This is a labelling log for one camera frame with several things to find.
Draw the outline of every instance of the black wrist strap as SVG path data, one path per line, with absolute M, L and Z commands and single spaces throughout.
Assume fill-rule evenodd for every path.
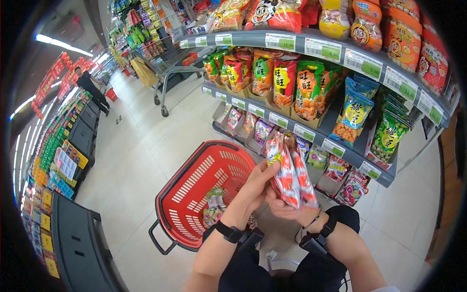
M 244 231 L 239 230 L 237 227 L 228 227 L 220 220 L 214 225 L 214 228 L 217 229 L 223 236 L 224 239 L 231 243 L 238 243 L 242 238 Z

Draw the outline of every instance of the person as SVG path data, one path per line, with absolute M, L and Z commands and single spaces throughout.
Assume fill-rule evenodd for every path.
M 259 251 L 254 245 L 236 251 L 237 243 L 224 238 L 215 224 L 203 234 L 203 243 L 196 255 L 185 291 L 337 292 L 348 269 L 353 291 L 399 292 L 397 288 L 387 286 L 378 265 L 358 235 L 357 211 L 347 206 L 335 206 L 324 213 L 319 209 L 295 209 L 288 206 L 278 198 L 270 185 L 270 179 L 279 170 L 279 162 L 268 167 L 264 160 L 257 165 L 225 210 L 220 222 L 229 228 L 244 230 L 251 213 L 265 200 L 270 204 L 272 214 L 296 220 L 312 234 L 320 233 L 330 216 L 337 216 L 335 228 L 327 237 L 325 245 L 331 256 L 309 252 L 297 270 L 286 281 L 280 281 L 258 265 Z
M 92 95 L 91 100 L 99 107 L 101 111 L 106 114 L 107 117 L 109 115 L 110 105 L 107 102 L 106 97 L 100 92 L 99 89 L 96 88 L 94 83 L 92 83 L 92 81 L 94 81 L 96 83 L 103 84 L 103 81 L 97 80 L 88 71 L 82 72 L 80 67 L 75 68 L 75 73 L 79 76 L 76 84 Z

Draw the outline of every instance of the black shirt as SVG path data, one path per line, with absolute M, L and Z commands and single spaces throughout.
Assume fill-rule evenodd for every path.
M 84 90 L 89 91 L 90 93 L 97 91 L 98 89 L 94 85 L 94 83 L 91 81 L 91 75 L 89 74 L 88 71 L 83 73 L 83 76 L 78 78 L 76 81 L 76 84 L 79 87 L 84 88 Z

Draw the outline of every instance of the gray shelf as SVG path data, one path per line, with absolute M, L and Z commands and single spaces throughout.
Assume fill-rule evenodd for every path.
M 368 58 L 372 58 L 376 60 L 376 62 L 381 63 L 380 64 L 381 72 L 380 72 L 379 77 L 378 78 L 373 77 L 374 80 L 377 80 L 381 84 L 384 84 L 384 80 L 386 77 L 386 73 L 388 72 L 388 66 L 389 66 L 390 68 L 393 69 L 391 70 L 391 72 L 395 71 L 395 74 L 402 77 L 402 79 L 405 82 L 407 82 L 407 84 L 412 83 L 412 85 L 416 86 L 417 90 L 415 92 L 414 99 L 413 100 L 407 99 L 407 100 L 413 103 L 424 114 L 429 114 L 429 111 L 432 111 L 432 109 L 439 108 L 439 110 L 443 111 L 439 126 L 443 128 L 447 128 L 449 126 L 449 121 L 451 119 L 453 109 L 457 105 L 456 100 L 458 99 L 458 96 L 456 96 L 453 102 L 451 103 L 449 103 L 447 99 L 442 96 L 441 97 L 435 96 L 433 93 L 430 92 L 429 88 L 427 88 L 421 82 L 420 77 L 418 76 L 417 73 L 409 73 L 403 70 L 397 64 L 392 62 L 391 59 L 388 58 L 387 54 L 382 51 L 377 52 L 377 53 L 366 51 L 362 49 L 361 47 L 357 46 L 354 43 L 354 41 L 350 38 L 344 39 L 344 40 L 335 40 L 335 39 L 328 38 L 324 36 L 318 29 L 303 28 L 302 32 L 303 33 L 301 34 L 296 34 L 296 33 L 288 32 L 288 31 L 257 29 L 257 30 L 248 30 L 248 31 L 239 30 L 239 31 L 219 32 L 219 33 L 212 33 L 212 34 L 201 35 L 201 36 L 189 35 L 185 39 L 180 41 L 180 46 L 184 48 L 186 47 L 192 48 L 192 47 L 202 47 L 202 46 L 211 46 L 211 45 L 214 45 L 214 46 L 215 45 L 218 45 L 218 46 L 237 45 L 237 46 L 251 46 L 251 47 L 267 48 L 270 46 L 266 46 L 266 35 L 268 34 L 268 36 L 271 36 L 271 34 L 276 34 L 276 35 L 280 34 L 290 39 L 295 39 L 294 48 L 292 47 L 290 51 L 297 52 L 297 53 L 304 54 L 304 55 L 319 57 L 321 59 L 327 59 L 329 61 L 333 61 L 342 66 L 345 66 L 345 67 L 348 67 L 354 70 L 354 68 L 351 66 L 352 64 L 351 61 L 357 60 L 356 58 L 351 58 L 349 59 L 348 62 L 344 62 L 346 59 L 346 50 L 352 50 L 356 53 L 362 54 L 363 55 L 362 58 L 367 59 L 367 63 L 365 64 L 368 64 L 368 61 L 369 61 Z M 320 50 L 318 51 L 320 53 L 319 55 L 313 55 L 312 52 L 317 52 L 317 51 L 312 50 L 313 47 L 310 45 L 317 45 L 319 44 L 319 42 L 323 42 L 323 41 L 332 43 L 332 44 L 327 44 L 328 46 L 337 46 L 337 50 L 336 49 L 330 49 L 326 51 Z M 323 55 L 325 55 L 326 52 L 334 52 L 333 56 L 337 59 L 324 57 Z M 368 71 L 368 69 L 366 68 L 371 68 L 371 66 L 368 66 L 368 65 L 361 66 L 361 63 L 360 63 L 360 67 L 365 68 L 366 71 Z M 426 100 L 426 101 L 423 103 L 423 105 L 425 106 L 421 105 L 419 107 L 418 103 L 420 101 L 422 90 L 424 91 L 424 93 L 426 93 L 426 95 L 424 94 L 425 98 L 423 98 L 423 100 Z
M 202 86 L 202 91 L 206 94 L 210 94 L 212 97 L 216 98 L 216 92 L 220 94 L 225 95 L 225 101 L 228 103 L 232 103 L 232 97 L 234 99 L 240 100 L 241 102 L 245 103 L 245 109 L 248 110 L 249 104 L 252 104 L 253 106 L 259 107 L 260 109 L 264 110 L 264 117 L 266 119 L 269 119 L 269 114 L 273 113 L 277 116 L 279 116 L 281 119 L 288 121 L 287 123 L 287 129 L 294 132 L 294 127 L 295 124 L 298 124 L 302 128 L 304 128 L 307 132 L 310 134 L 314 134 L 314 141 L 313 143 L 317 145 L 322 145 L 323 141 L 325 138 L 329 136 L 330 133 L 332 133 L 334 126 L 336 125 L 336 120 L 337 116 L 339 115 L 340 108 L 342 106 L 343 101 L 341 101 L 339 98 L 337 98 L 330 106 L 328 112 L 325 114 L 323 121 L 321 122 L 321 125 L 318 127 L 318 129 L 312 129 L 304 124 L 301 124 L 297 121 L 294 121 L 290 117 L 283 116 L 277 112 L 270 111 L 265 103 L 261 100 L 256 100 L 253 98 L 246 98 L 242 99 L 240 97 L 230 95 L 226 90 L 219 89 L 216 87 L 214 83 L 211 82 L 205 82 Z M 364 151 L 365 151 L 365 145 L 367 143 L 367 138 L 368 138 L 368 128 L 364 128 L 360 136 L 357 137 L 354 143 L 354 148 L 349 149 L 344 143 L 340 141 L 335 141 L 331 140 L 335 144 L 341 146 L 342 148 L 345 149 L 344 155 L 342 156 L 342 159 L 347 161 L 349 164 L 356 168 L 360 168 L 362 163 L 365 161 L 369 165 L 375 167 L 377 170 L 381 171 L 381 175 L 378 177 L 376 180 L 378 183 L 380 183 L 384 187 L 389 187 L 391 183 L 394 181 L 394 178 L 396 177 L 396 169 L 397 169 L 397 157 L 394 161 L 394 164 L 389 168 L 388 171 L 384 171 L 372 162 L 370 162 L 367 159 L 363 158 Z

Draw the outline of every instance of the price tag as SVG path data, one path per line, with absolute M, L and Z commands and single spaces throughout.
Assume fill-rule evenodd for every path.
M 231 46 L 232 45 L 232 34 L 221 34 L 216 35 L 216 46 Z
M 346 49 L 344 66 L 379 81 L 382 71 L 382 63 L 367 55 L 363 55 L 351 49 Z
M 203 93 L 206 93 L 206 94 L 209 94 L 209 95 L 212 96 L 211 90 L 209 88 L 207 88 L 207 87 L 204 87 L 204 86 L 203 86 Z
M 195 45 L 197 47 L 207 46 L 207 36 L 199 36 L 199 37 L 195 38 Z
M 299 124 L 295 124 L 295 126 L 293 127 L 293 132 L 310 142 L 313 142 L 313 140 L 315 140 L 315 133 L 303 128 Z
M 180 48 L 181 48 L 181 49 L 187 49 L 187 48 L 189 48 L 189 47 L 188 47 L 188 40 L 180 41 Z
M 221 100 L 221 101 L 224 101 L 224 102 L 227 102 L 227 96 L 223 93 L 220 93 L 218 91 L 216 91 L 216 98 Z
M 272 123 L 275 123 L 276 125 L 281 126 L 284 129 L 287 129 L 287 125 L 289 124 L 289 120 L 287 120 L 286 118 L 280 117 L 273 112 L 269 113 L 269 121 Z
M 405 97 L 408 101 L 413 103 L 415 100 L 418 86 L 389 66 L 386 69 L 386 76 L 384 76 L 383 84 Z
M 372 179 L 378 179 L 378 177 L 381 175 L 381 171 L 379 171 L 376 167 L 372 166 L 366 161 L 362 162 L 360 168 L 358 169 L 358 172 L 361 174 L 368 175 Z
M 52 237 L 50 237 L 50 235 L 42 233 L 42 246 L 46 250 L 48 250 L 50 252 L 54 252 L 54 247 L 52 245 Z
M 50 217 L 46 214 L 41 215 L 41 227 L 47 231 L 50 231 Z
M 422 90 L 417 108 L 424 113 L 436 126 L 439 126 L 443 119 L 443 109 L 440 108 L 431 97 Z
M 344 147 L 334 143 L 333 141 L 327 138 L 324 138 L 323 145 L 321 145 L 321 147 L 339 158 L 342 158 L 344 156 L 344 153 L 346 152 L 346 149 Z
M 252 105 L 251 103 L 248 104 L 248 111 L 251 112 L 252 114 L 255 114 L 255 115 L 258 115 L 264 118 L 264 109 L 257 107 L 255 105 Z
M 340 63 L 342 46 L 338 43 L 321 41 L 313 38 L 305 38 L 305 55 L 324 58 Z
M 266 34 L 266 48 L 295 52 L 296 36 L 285 34 Z
M 232 97 L 232 104 L 236 107 L 239 107 L 241 109 L 245 109 L 246 110 L 246 107 L 245 107 L 245 102 L 242 101 L 242 100 L 238 100 L 236 98 L 233 98 Z

